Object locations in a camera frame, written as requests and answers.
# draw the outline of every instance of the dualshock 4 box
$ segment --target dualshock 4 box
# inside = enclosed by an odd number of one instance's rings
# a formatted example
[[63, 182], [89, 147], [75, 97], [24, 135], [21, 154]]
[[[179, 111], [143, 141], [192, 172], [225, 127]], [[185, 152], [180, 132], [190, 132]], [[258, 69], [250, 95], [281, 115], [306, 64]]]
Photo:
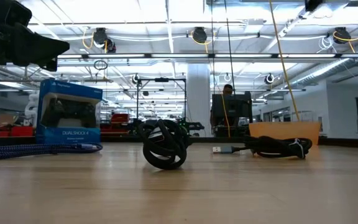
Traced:
[[38, 144], [100, 142], [103, 91], [83, 85], [43, 80], [40, 86]]

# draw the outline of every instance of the white column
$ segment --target white column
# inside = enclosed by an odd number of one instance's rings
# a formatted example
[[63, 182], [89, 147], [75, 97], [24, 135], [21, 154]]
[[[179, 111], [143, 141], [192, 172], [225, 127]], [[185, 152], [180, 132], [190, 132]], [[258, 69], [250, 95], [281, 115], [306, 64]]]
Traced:
[[212, 137], [210, 116], [211, 92], [209, 89], [208, 64], [189, 64], [187, 72], [187, 121], [200, 122], [205, 131], [196, 131], [200, 137]]

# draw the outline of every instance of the computer monitor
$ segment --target computer monitor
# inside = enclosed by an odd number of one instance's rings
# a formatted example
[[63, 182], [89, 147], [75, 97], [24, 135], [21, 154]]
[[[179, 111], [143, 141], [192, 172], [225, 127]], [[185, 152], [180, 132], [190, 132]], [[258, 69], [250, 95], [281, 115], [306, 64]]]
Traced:
[[244, 94], [226, 95], [213, 94], [212, 95], [212, 114], [215, 119], [223, 119], [227, 116], [230, 118], [249, 118], [252, 123], [252, 98], [249, 91]]

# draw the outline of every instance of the wooden table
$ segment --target wooden table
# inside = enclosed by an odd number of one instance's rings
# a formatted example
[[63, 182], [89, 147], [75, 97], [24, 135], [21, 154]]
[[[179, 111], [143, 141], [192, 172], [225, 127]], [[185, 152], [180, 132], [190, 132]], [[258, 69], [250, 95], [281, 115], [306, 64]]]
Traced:
[[358, 149], [321, 146], [303, 161], [213, 146], [190, 146], [173, 171], [138, 143], [0, 161], [0, 223], [358, 223]]

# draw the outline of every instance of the blue braided cable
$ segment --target blue braided cable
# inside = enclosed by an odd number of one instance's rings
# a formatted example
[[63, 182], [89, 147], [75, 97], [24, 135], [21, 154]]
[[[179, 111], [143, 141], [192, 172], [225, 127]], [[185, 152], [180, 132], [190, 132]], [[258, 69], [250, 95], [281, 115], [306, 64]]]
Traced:
[[0, 159], [41, 154], [59, 153], [93, 153], [102, 150], [103, 146], [91, 144], [27, 144], [16, 146], [0, 146]]

